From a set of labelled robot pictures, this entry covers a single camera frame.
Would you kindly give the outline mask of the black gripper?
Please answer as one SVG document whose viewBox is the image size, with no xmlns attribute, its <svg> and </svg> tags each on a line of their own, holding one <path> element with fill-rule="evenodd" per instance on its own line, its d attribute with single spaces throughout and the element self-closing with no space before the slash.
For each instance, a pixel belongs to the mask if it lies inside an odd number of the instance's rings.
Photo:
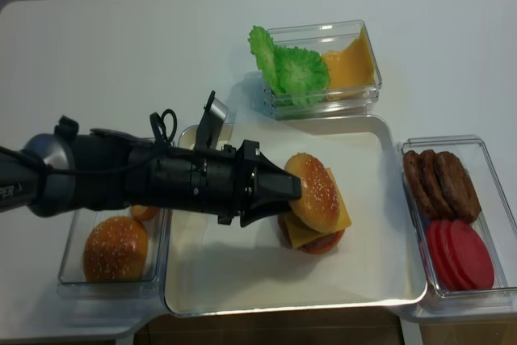
<svg viewBox="0 0 517 345">
<path fill-rule="evenodd" d="M 288 202 L 301 196 L 301 180 L 259 152 L 256 141 L 239 149 L 175 148 L 149 167 L 150 205 L 216 215 L 223 225 L 240 217 L 247 227 L 290 212 Z"/>
</svg>

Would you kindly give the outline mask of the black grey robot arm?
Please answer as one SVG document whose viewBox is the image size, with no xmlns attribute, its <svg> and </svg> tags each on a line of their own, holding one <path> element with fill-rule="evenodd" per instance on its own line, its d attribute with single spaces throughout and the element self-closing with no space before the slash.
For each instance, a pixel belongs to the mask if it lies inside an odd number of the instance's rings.
<svg viewBox="0 0 517 345">
<path fill-rule="evenodd" d="M 153 140 L 105 129 L 87 135 L 62 117 L 51 134 L 1 151 L 1 209 L 29 208 L 48 218 L 78 210 L 142 205 L 214 215 L 241 226 L 286 212 L 301 181 L 270 162 L 254 141 L 192 149 L 173 145 L 162 119 Z"/>
</svg>

